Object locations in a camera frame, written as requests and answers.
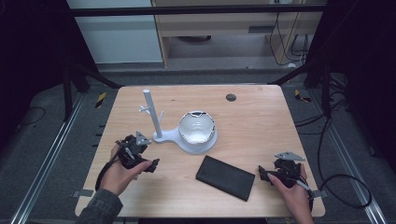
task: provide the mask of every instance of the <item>hand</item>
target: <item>hand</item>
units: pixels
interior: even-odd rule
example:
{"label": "hand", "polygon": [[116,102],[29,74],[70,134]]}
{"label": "hand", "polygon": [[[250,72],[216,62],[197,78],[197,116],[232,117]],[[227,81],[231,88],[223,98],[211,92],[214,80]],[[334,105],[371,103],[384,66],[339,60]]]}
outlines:
{"label": "hand", "polygon": [[[300,169],[301,176],[306,179],[306,172],[303,164]],[[268,177],[282,194],[283,200],[294,219],[298,223],[314,223],[309,208],[306,189],[298,184],[295,184],[291,189],[288,189],[276,176],[268,174]]]}
{"label": "hand", "polygon": [[[119,149],[119,145],[115,145],[113,149],[111,149],[110,159],[117,153]],[[128,187],[129,183],[140,173],[146,170],[151,165],[151,161],[143,161],[136,165],[136,167],[128,170],[125,169],[120,160],[116,158],[114,163],[108,168],[105,175],[102,178],[102,182],[100,184],[100,189],[106,189],[115,195],[119,196],[122,194],[126,187]]]}

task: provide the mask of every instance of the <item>person's left hand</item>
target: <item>person's left hand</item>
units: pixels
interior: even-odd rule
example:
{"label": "person's left hand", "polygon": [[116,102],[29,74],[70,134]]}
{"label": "person's left hand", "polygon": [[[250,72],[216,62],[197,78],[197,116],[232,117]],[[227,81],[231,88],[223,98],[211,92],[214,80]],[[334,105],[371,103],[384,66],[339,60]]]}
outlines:
{"label": "person's left hand", "polygon": [[[115,145],[113,149],[111,149],[110,159],[117,153],[119,149],[119,145]],[[114,163],[108,168],[105,175],[102,178],[102,182],[100,184],[100,189],[106,189],[115,195],[119,196],[122,194],[126,187],[128,187],[129,183],[144,170],[149,168],[152,164],[151,161],[143,161],[136,165],[136,167],[128,170],[125,169],[120,160],[116,158]]]}

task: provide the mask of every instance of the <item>wooden desk panel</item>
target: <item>wooden desk panel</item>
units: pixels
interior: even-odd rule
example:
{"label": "wooden desk panel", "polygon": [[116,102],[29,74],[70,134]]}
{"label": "wooden desk panel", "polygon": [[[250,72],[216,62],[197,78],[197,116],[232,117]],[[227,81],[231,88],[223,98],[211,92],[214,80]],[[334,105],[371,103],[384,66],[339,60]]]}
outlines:
{"label": "wooden desk panel", "polygon": [[[164,111],[163,130],[174,129],[180,118],[192,110],[204,110],[216,122],[218,142],[206,155],[225,161],[256,175],[250,197],[242,201],[195,179],[203,155],[191,155],[176,144],[153,142],[143,154],[160,158],[154,174],[143,173],[120,198],[120,217],[287,217],[280,194],[261,181],[258,165],[273,170],[274,154],[293,151],[304,157],[300,139],[278,86],[148,86],[121,88],[94,157],[84,189],[94,189],[96,177],[109,160],[116,139],[138,130],[152,137],[151,117],[138,112],[146,106],[143,90],[149,89],[157,110]],[[237,99],[228,102],[226,95]],[[308,184],[316,189],[311,169],[304,162]],[[91,198],[81,197],[76,214]],[[314,202],[313,216],[324,215],[321,199]]]}

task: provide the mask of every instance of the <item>white bowl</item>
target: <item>white bowl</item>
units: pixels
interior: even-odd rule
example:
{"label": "white bowl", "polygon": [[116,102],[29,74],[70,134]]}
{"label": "white bowl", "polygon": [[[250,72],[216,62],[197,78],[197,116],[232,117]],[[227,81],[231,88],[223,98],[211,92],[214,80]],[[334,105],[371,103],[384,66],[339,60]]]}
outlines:
{"label": "white bowl", "polygon": [[191,111],[180,120],[178,131],[192,145],[209,141],[215,132],[215,121],[204,111]]}

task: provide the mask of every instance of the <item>white stand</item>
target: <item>white stand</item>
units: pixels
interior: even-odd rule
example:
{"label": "white stand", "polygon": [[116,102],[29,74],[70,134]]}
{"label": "white stand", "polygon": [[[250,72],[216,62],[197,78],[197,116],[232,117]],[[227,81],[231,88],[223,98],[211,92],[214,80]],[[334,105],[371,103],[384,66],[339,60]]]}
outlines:
{"label": "white stand", "polygon": [[153,139],[157,143],[168,143],[173,142],[176,143],[181,149],[190,154],[202,154],[212,148],[216,141],[218,140],[218,131],[215,129],[213,137],[205,142],[200,144],[190,144],[186,142],[186,140],[180,136],[180,132],[178,131],[178,126],[170,131],[161,130],[160,120],[163,117],[163,113],[161,113],[160,119],[157,118],[157,114],[155,112],[154,103],[152,103],[151,93],[149,90],[143,90],[143,93],[146,98],[147,107],[140,106],[140,112],[146,111],[152,119],[152,122],[155,127],[155,133],[153,134]]}

